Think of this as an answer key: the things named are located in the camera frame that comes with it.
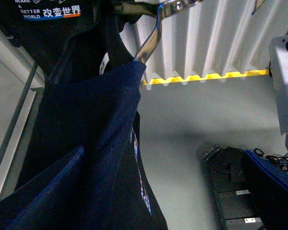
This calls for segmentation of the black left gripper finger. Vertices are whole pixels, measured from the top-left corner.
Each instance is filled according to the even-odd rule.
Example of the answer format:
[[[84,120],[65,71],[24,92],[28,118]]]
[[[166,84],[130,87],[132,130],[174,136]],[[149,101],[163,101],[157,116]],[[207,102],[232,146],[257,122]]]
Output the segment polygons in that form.
[[[288,230],[288,174],[246,150],[241,158],[244,176],[267,230]]]

